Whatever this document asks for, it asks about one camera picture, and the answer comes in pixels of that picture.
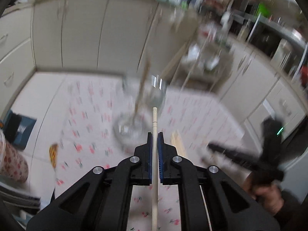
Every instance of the floral tablecloth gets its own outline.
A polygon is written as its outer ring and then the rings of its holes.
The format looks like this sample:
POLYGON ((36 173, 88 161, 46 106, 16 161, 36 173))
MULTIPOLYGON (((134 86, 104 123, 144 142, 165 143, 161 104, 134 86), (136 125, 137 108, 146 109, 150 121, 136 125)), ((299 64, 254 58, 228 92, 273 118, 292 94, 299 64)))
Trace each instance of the floral tablecloth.
MULTIPOLYGON (((93 76, 78 78, 68 86, 70 107, 57 156, 55 196, 59 196, 95 166, 109 168, 129 157, 119 147, 112 131, 116 84, 119 78, 93 76)), ((239 167, 221 156, 215 160, 205 150, 209 141, 219 141, 244 149, 243 132, 215 95, 168 88, 158 131, 170 143, 178 130, 188 159, 208 167, 215 163, 235 181, 245 178, 239 167)), ((127 230, 151 230, 151 185, 134 186, 127 230)), ((181 230, 177 186, 159 183, 158 230, 181 230)))

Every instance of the yellow patterned object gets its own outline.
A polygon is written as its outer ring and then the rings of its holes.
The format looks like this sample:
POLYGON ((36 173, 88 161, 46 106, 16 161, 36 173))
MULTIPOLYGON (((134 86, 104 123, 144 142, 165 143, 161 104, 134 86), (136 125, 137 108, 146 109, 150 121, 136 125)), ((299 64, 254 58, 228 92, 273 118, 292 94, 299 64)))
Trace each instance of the yellow patterned object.
POLYGON ((58 153, 58 144, 54 143, 49 148, 50 162, 54 169, 56 168, 57 165, 57 153, 58 153))

